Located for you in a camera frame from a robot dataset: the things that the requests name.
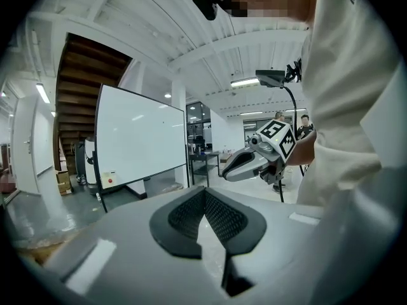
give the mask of white ceiling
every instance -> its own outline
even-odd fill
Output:
[[[35,30],[39,53],[29,37],[32,56],[26,51],[14,56],[21,60],[15,61],[20,71],[55,77],[53,35],[59,22],[69,18],[109,33],[136,51],[147,64],[143,93],[149,97],[162,100],[172,79],[180,76],[187,102],[200,100],[225,116],[292,108],[284,91],[258,85],[232,89],[230,82],[252,78],[257,69],[285,69],[300,56],[305,24],[231,18],[220,9],[209,22],[192,0],[39,0],[33,11],[36,15],[22,25],[17,41],[24,50],[26,33]],[[304,107],[301,86],[291,87],[298,107]]]

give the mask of black mesh pad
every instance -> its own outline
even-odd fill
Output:
[[[266,231],[259,212],[201,187],[158,209],[150,220],[151,235],[172,255],[201,259],[197,238],[204,215],[230,256],[251,252]]]
[[[205,198],[202,191],[171,211],[168,222],[179,233],[196,241],[199,223],[204,214]]]
[[[247,225],[247,217],[242,212],[209,193],[206,193],[205,216],[221,243],[238,235]]]

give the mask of fluorescent light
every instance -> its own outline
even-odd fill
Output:
[[[48,96],[45,93],[44,86],[42,84],[36,84],[36,87],[37,87],[37,90],[38,90],[39,94],[43,98],[44,102],[47,103],[47,104],[51,103],[50,99],[48,98]]]
[[[240,86],[258,84],[258,83],[260,83],[259,79],[252,78],[252,79],[244,79],[244,80],[234,81],[234,82],[232,82],[230,84],[231,84],[232,87],[240,87]]]
[[[144,115],[136,116],[135,118],[132,118],[132,121],[137,121],[138,119],[141,119],[143,117],[144,117]]]
[[[306,111],[306,110],[307,109],[297,109],[297,112],[298,111]],[[294,109],[287,109],[286,112],[295,112],[295,110]]]
[[[240,115],[262,114],[263,112],[240,113]]]

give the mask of door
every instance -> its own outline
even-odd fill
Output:
[[[39,194],[34,162],[32,160],[32,134],[38,95],[20,98],[14,115],[11,135],[11,162],[17,189]]]

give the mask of table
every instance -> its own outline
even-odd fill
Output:
[[[191,164],[191,176],[192,176],[192,185],[195,185],[195,175],[206,175],[208,187],[209,187],[209,171],[213,168],[217,167],[217,174],[221,177],[221,172],[219,169],[219,152],[211,152],[209,154],[198,155],[198,154],[190,154],[190,164]],[[212,158],[217,158],[217,165],[208,165],[208,160]],[[194,161],[204,161],[205,166],[198,168],[194,171],[193,169],[193,162]]]

